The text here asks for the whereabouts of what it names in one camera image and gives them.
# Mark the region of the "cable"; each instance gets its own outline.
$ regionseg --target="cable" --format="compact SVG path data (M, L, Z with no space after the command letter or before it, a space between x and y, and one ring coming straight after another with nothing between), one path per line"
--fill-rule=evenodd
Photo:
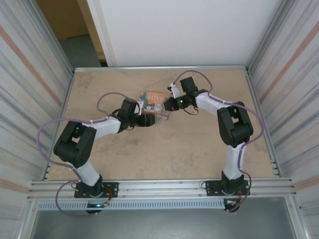
M243 193L241 192L241 189L238 189L238 195L239 195L239 201L241 201L241 198L243 196Z
M220 100L220 99L217 99L217 98L215 98L214 96L212 96L212 95L210 94L210 92L213 90L213 85L212 85L211 81L210 81L203 73L201 73L201 72L199 72L199 71L195 71L195 70L184 71L183 73L181 73L181 74L176 78L176 80L173 82L173 84L175 84L175 83L179 80L179 78L180 78L182 75L184 75L185 73L187 73L187 72L195 72L195 73L198 73L199 75L203 76L203 77L208 81L208 83L209 83L209 85L210 85L210 90L208 91L208 97L209 97L210 99L212 99L213 101L216 101L216 102L218 102L218 103L221 103L221 104L225 104L225 105L228 105L228 106L235 106L235 107L242 108L242 109L244 109L244 110L246 110L246 111L249 111L250 113L252 113L254 116L257 117L257 119L259 120L260 125L261 125L261 132L260 132L260 134L259 134L256 138L252 139L251 141L248 141L247 143L243 144L243 145L241 146L241 148L240 148L240 151L239 151L238 160L237 160L237 167L238 167L238 170L239 170L241 173L243 173L243 174L245 174L245 175L248 176L248 178L249 178L249 186L248 186L248 189L247 189L247 193L246 193L246 195L244 196L244 198L241 200L241 202L240 202L236 207L234 207L233 209L231 209L231 210L228 211L228 212L233 212L234 210L236 210L237 208L239 208L239 207L243 204L243 202L246 200L246 198L248 197L248 194L250 193L250 189L251 189L251 185L252 185L252 179L251 179L250 174L247 173L247 172L245 172L245 171L243 171L243 170L240 168L241 155L242 155L242 152L243 152L242 150L244 149L244 147L246 147L247 145L249 145L249 144L255 142L255 141L258 140L261 136L263 136L264 131L265 131L265 127L266 127L266 126L265 126L265 122L263 121L263 119L262 119L256 112L254 112L253 110L251 110L251 109L249 109L249 108L247 108L247 107L245 107L245 106L242 106L242 105L239 105L239 104L235 104L235 103L231 103L231 102L224 102L224 101L222 101L222 100Z
M120 95L120 96L123 96L123 97L125 97L125 98L128 98L126 95L124 95L124 94L122 94L122 93L119 93L119 92L109 92L109 93L106 93L106 94L102 95L102 96L99 98L98 102L96 103L96 109L97 109L98 111L100 111L100 112L105 113L105 114L107 115L107 118L110 116L109 113L107 113L106 111L100 109L99 104L100 104L100 101L101 101L105 96L108 96L108 95Z
M104 122L106 121L107 118L105 119L98 119L98 120L95 120L95 121L83 121L83 120L78 120L78 119L72 119L72 118L61 118L61 119L52 119L52 120L49 120L47 121L46 123L44 123L37 131L36 133L36 137L35 137L35 140L36 140L36 147L39 151L39 153L41 154L41 156L46 160L48 161L49 163L52 163L52 164L56 164L56 165L60 165L60 166L63 166L63 167L67 167L67 168L70 168L75 174L76 176L81 180L81 176L78 174L78 172L74 169L73 166L69 165L69 164L65 164L65 163L59 163L59 162L55 162L53 160L51 160L50 158L48 158L45 153L43 152L42 148L41 148L41 145L40 145L40 134L42 132L42 130L49 124L51 123L56 123L56 122L60 122L60 121L74 121L74 122L77 122L77 123L101 123L101 122Z
M196 116L196 115L198 115L199 111L198 111L198 109L195 108L195 106L193 106L193 107L194 107L194 110L197 111L197 113L195 113L195 114L192 114L192 113L188 112L187 110L185 110L185 108L184 108L183 110L184 110L186 113L188 113L189 115L191 115L191 116Z
M107 191L106 190L108 190L110 193L110 198L109 199L111 199L111 198L113 198L113 193L112 193L112 190L111 189L109 189L109 188L104 188L103 189L103 191L105 192L105 194L107 194Z
M211 98L212 100L214 100L214 101L216 101L216 102L218 102L218 103L221 103L221 104L225 104L225 105L228 105L228 106L235 106L235 107L242 108L242 109L244 109L244 110L246 110L246 111L249 111L250 113L252 113L254 116L257 117L257 119L259 120L259 122L260 122L260 124L261 124L261 132L260 132L260 134L259 134L256 138L252 139L251 141L248 141L247 143L243 144L243 145L240 147L240 151L239 151L239 155L238 155L238 161L237 161L237 167L238 167L238 170L239 170L241 173L243 173L243 174L245 174L245 175L248 176L248 178L249 178L249 186L248 186L248 189L247 189L247 193L246 193L246 195L244 196L244 198L241 200L241 202L240 202L236 207L234 207L234 208L232 208L231 210L228 211L228 212L233 212L234 210L236 210L237 208L239 208L239 207L243 204L243 202L246 200L246 198L248 197L248 194L250 193L250 189L251 189L251 185L252 185L252 179L251 179L250 174L247 173L247 172L245 172L244 170L242 170L242 169L240 168L241 155L242 155L242 152L243 152L242 150L244 149L244 147L246 147L247 145L249 145L249 144L255 142L255 141L258 140L261 136L263 136L266 126L265 126L265 122L263 121L263 119L262 119L256 112L254 112L253 110L251 110L250 108L247 108L247 107L242 106L242 105L239 105L239 104L231 103L231 102L224 102L224 101L222 101L222 100L220 100L220 99L215 98L215 97L212 96L212 95L209 95L209 98Z
M76 183L78 182L78 180L70 180L70 181L67 181L66 183L63 183L61 185L61 187L58 189L58 191L56 192L56 195L55 195L55 204L56 204L56 207L58 208L58 210L63 213L64 215L67 215L69 217L74 217L74 218L87 218L87 217L91 217L91 216L94 216L95 214L87 214L87 215L76 215L76 214L71 214L71 213L67 213L66 211L64 211L58 204L58 196L59 196L59 193L60 191L62 190L62 188L69 184L69 183Z
M127 131L132 131L133 129L135 128L135 126L133 126L131 129L125 129L125 130L127 130Z
M208 82L209 85L210 85L210 90L208 91L208 95L209 95L209 93L213 90L213 85L212 85L212 83L210 82L210 80L208 79L208 77L205 76L203 73L201 73L201 72L199 72L199 71L195 71L195 70L187 70L187 71L184 71L183 73L181 73L181 74L176 78L176 80L173 82L173 84L175 84L175 83L179 80L179 78L180 78L182 75L184 75L185 73L187 73L187 72L195 72L195 73L201 75L202 77L204 77L204 78L207 80L207 82Z
M201 187L202 189L206 189L206 188L203 188L203 184L204 184L204 183L206 183L206 182L204 181L204 182L202 182L201 185L200 185L200 187Z
M73 183L71 183L71 188L76 189L76 186L73 186Z
M139 112L141 111L141 107L140 107L140 104L137 103L138 107L139 107Z

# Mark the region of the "colorful box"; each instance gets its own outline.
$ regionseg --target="colorful box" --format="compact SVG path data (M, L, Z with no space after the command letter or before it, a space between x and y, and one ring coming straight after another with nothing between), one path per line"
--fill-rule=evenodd
M169 93L143 91L139 101L143 101L142 113L154 114L158 119L168 119L169 111L164 110L164 101L171 97Z

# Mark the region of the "corrugated metal wall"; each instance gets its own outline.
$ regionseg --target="corrugated metal wall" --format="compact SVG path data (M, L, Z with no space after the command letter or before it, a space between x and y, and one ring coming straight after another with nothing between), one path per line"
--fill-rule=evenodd
M15 238L32 180L41 180L46 162L35 135L58 118L72 69L46 28L33 1L0 1L0 238ZM55 134L48 127L42 147Z
M319 1L294 1L251 67L279 164L295 182L313 238L319 238L318 32Z

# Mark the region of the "beige work surface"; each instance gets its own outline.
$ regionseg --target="beige work surface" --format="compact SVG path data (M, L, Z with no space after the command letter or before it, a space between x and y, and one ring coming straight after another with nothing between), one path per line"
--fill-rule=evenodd
M138 100L144 90L166 92L181 72L76 73L65 116L81 120L103 118L103 113L96 110L96 102L104 93L121 92ZM201 72L213 83L213 95L227 101L242 101L254 109L244 71ZM194 78L199 89L209 89L200 75L185 74L185 78L188 76ZM111 113L122 101L121 96L106 96L100 106ZM249 116L254 127L253 137L256 137L260 126L253 115ZM90 160L104 179L195 179L220 178L225 157L226 145L219 136L217 117L199 110L196 116L184 111L172 112L168 120L159 119L151 127L136 127L99 138L94 142ZM244 170L252 177L274 176L263 138L247 146ZM49 180L73 178L73 172L56 165L52 165L48 174Z

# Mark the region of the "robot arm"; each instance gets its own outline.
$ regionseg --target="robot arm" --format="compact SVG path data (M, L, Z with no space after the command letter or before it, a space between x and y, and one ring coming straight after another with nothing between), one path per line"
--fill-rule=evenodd
M54 146L54 154L70 164L80 175L85 191L98 196L102 190L102 176L89 159L94 140L109 134L120 133L128 127L147 127L155 123L154 115L142 114L143 102L124 99L116 114L99 123L69 121Z
M204 109L218 117L219 133L223 142L227 145L226 165L222 172L223 191L232 194L243 184L244 175L238 169L238 156L241 147L249 141L253 134L253 127L248 117L247 111L230 105L225 101L212 100L207 90L198 90L193 78L188 77L180 81L185 95L181 95L175 84L171 84L168 90L173 93L164 102L165 110L176 111L188 106ZM243 165L244 149L242 149L240 167Z

